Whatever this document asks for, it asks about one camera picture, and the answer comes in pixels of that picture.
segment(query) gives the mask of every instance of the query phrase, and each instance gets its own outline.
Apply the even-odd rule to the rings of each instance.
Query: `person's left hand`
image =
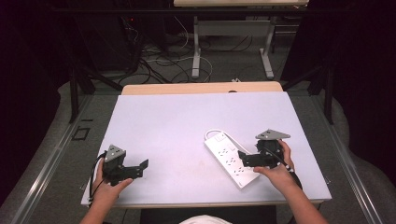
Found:
[[[132,178],[121,181],[116,186],[110,186],[103,179],[103,158],[99,161],[99,165],[96,171],[96,178],[93,182],[93,202],[92,206],[100,206],[104,211],[110,210],[114,202],[119,197],[120,193],[132,183]]]

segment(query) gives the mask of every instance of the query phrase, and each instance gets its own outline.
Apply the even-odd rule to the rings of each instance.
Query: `electrical outlet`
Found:
[[[220,132],[207,139],[205,144],[238,188],[242,189],[260,175],[254,173],[253,168],[244,167],[238,156],[238,147],[228,138],[227,134]]]

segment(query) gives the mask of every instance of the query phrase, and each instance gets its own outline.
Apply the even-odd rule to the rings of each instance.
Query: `hand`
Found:
[[[120,193],[132,183],[132,178],[121,181],[118,185],[112,187],[108,185],[108,182],[103,179],[103,163],[104,160],[99,161],[99,165],[96,171],[96,178],[93,182],[93,203],[101,204],[102,206],[111,208],[114,202],[118,199]]]
[[[103,179],[103,163],[104,160],[101,159],[95,181],[92,184],[93,202],[91,208],[80,223],[102,223],[120,193],[133,181],[132,178],[128,178],[114,187],[108,185],[108,182]]]
[[[294,163],[291,160],[290,156],[290,147],[282,140],[277,141],[283,147],[283,157],[285,163],[294,169]],[[267,176],[270,179],[271,183],[274,185],[274,187],[277,188],[281,193],[283,193],[288,187],[298,187],[283,164],[280,164],[273,169],[257,166],[254,167],[253,171]]]

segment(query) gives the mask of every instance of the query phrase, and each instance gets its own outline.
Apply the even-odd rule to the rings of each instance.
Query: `table surface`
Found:
[[[181,94],[183,88],[187,94]],[[210,129],[223,130],[252,153],[258,133],[272,129],[290,134],[285,141],[307,197],[314,203],[332,197],[290,98],[276,82],[140,85],[125,87],[122,94],[98,154],[115,145],[126,150],[124,166],[149,163],[144,176],[121,193],[116,207],[286,203],[263,175],[238,188],[205,147]],[[81,203],[88,204],[87,198],[86,190]]]
[[[303,6],[308,0],[175,0],[176,7]]]

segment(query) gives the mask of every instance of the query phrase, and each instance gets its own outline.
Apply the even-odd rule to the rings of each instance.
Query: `black curtain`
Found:
[[[333,96],[344,108],[349,130],[349,148],[380,168],[396,185],[392,169],[396,147],[395,63],[396,13],[394,1],[312,0],[311,8],[347,8],[370,3],[361,20],[349,29],[352,38],[336,55]],[[334,39],[346,23],[343,18],[304,18],[282,74],[293,80],[323,62]]]
[[[68,75],[35,2],[0,5],[3,203],[45,137],[60,102],[57,89]]]

